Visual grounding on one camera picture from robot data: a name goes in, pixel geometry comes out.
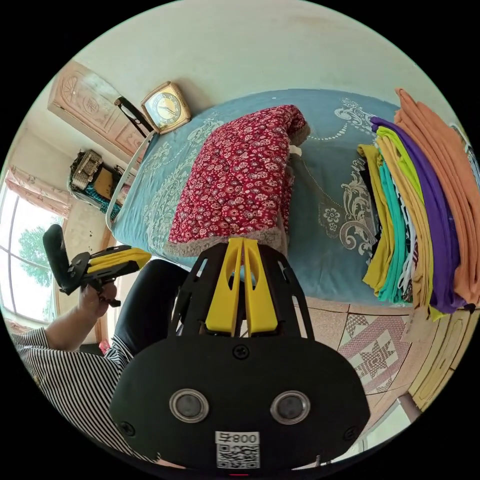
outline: striped shirt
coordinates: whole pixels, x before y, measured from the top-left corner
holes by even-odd
[[[43,328],[11,333],[20,358],[41,392],[74,427],[107,447],[156,462],[132,450],[117,430],[109,406],[122,371],[133,358],[113,337],[104,356],[49,348]]]

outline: person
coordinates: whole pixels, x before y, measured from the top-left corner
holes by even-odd
[[[26,369],[51,404],[94,441],[137,459],[183,468],[162,458],[135,452],[115,426],[109,406],[118,379],[130,360],[167,337],[175,299],[188,271],[161,259],[148,262],[138,274],[122,306],[104,356],[79,351],[80,345],[117,295],[107,283],[101,295],[82,289],[78,305],[46,328],[12,333]]]

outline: pink curtain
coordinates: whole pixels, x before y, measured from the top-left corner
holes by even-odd
[[[8,169],[5,184],[30,204],[68,218],[72,209],[72,196],[69,192],[55,188],[13,165]]]

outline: quilted blanket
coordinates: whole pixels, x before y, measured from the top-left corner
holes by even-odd
[[[265,108],[214,130],[193,163],[165,252],[196,257],[230,237],[246,237],[286,255],[291,146],[309,134],[294,105]]]

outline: clock face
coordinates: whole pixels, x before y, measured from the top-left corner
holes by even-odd
[[[159,116],[162,123],[174,124],[182,113],[179,99],[167,92],[159,92],[152,102],[152,110]]]

